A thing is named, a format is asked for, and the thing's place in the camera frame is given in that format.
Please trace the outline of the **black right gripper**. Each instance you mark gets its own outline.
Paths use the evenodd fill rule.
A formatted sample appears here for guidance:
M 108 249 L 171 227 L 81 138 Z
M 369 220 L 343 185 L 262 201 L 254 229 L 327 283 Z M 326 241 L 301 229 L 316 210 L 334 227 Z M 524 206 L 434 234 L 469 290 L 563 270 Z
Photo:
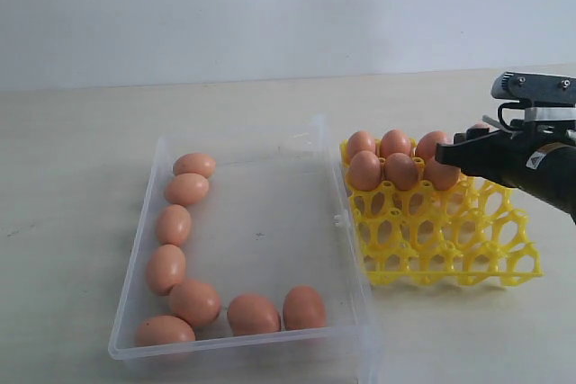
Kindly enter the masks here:
M 480 142 L 467 142 L 474 139 Z M 436 145 L 439 164 L 531 195 L 575 193 L 575 137 L 570 131 L 508 134 L 477 127 L 455 133 L 453 143 Z

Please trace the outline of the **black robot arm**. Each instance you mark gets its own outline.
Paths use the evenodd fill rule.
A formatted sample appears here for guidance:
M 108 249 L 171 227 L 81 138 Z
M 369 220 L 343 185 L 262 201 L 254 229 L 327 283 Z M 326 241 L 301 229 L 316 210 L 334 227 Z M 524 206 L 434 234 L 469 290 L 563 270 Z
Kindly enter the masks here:
M 435 160 L 575 216 L 575 142 L 566 136 L 468 129 L 453 144 L 437 145 Z

